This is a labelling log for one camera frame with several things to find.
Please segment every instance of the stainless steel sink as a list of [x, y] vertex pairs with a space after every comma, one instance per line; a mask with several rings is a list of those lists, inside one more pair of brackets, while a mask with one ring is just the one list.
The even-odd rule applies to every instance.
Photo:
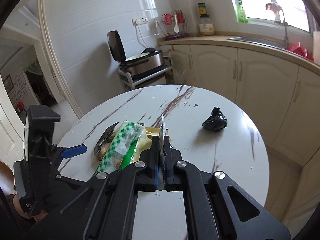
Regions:
[[230, 38], [228, 39], [230, 41], [245, 41], [245, 42], [250, 42], [250, 43], [255, 43], [255, 44], [260, 44], [260, 45], [265, 45], [277, 49], [284, 49], [283, 44], [279, 44], [273, 41], [267, 41], [263, 39], [257, 39], [257, 38], [251, 38], [251, 37], [236, 37], [236, 38]]

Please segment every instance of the faucet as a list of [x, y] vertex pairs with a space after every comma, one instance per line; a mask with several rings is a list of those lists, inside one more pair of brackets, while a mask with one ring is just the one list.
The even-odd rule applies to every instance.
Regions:
[[284, 26], [284, 31], [285, 31], [283, 43], [284, 43], [284, 48], [287, 49], [289, 47], [289, 36], [288, 36], [288, 30], [287, 30], [288, 23], [285, 21], [283, 9], [281, 8], [280, 11], [282, 11], [282, 14], [283, 14], [283, 23], [281, 25]]
[[277, 4], [276, 2], [271, 2], [271, 3], [266, 4], [266, 10], [273, 11], [276, 16], [278, 16], [279, 12], [282, 11], [283, 22], [281, 23], [281, 21], [280, 22], [275, 21], [275, 24], [280, 24], [280, 25], [284, 26], [285, 36], [284, 36], [283, 43], [284, 43], [284, 48], [287, 49], [289, 47], [289, 37], [288, 37], [288, 30], [287, 30], [288, 23], [285, 21], [284, 12], [283, 12], [282, 7], [279, 4]]

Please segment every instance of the metal screw head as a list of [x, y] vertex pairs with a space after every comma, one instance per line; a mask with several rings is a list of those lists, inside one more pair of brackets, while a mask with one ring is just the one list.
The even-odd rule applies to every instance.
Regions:
[[187, 166], [187, 163], [185, 161], [177, 161], [177, 166], [178, 167], [185, 167], [185, 166]]
[[144, 167], [146, 164], [145, 164], [143, 161], [138, 161], [138, 162], [135, 163], [135, 165], [136, 165], [136, 167], [138, 167], [138, 168], [142, 168], [142, 167]]
[[97, 179], [105, 179], [107, 177], [107, 174], [105, 172], [99, 172], [96, 175]]
[[224, 179], [226, 176], [222, 171], [217, 171], [214, 175], [217, 179]]

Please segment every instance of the window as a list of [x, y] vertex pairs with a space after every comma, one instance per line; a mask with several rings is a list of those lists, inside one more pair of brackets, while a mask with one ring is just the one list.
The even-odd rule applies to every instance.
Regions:
[[248, 18], [283, 22], [282, 12], [280, 16], [275, 17], [273, 11], [266, 10], [266, 4], [273, 1], [283, 8], [285, 20], [289, 25], [310, 32], [307, 9], [302, 0], [242, 0], [242, 4]]

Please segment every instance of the green checkered packaging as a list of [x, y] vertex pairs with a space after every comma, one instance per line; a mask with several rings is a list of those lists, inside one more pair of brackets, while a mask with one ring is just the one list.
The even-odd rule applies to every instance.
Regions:
[[122, 159], [123, 155], [130, 148], [131, 143], [138, 137], [140, 137], [141, 128], [144, 129], [144, 127], [139, 124], [124, 121], [121, 124], [120, 131], [112, 140], [110, 147], [108, 148], [105, 156], [103, 157], [96, 173], [101, 171], [110, 173], [114, 171], [116, 163], [114, 163], [114, 160], [112, 159]]

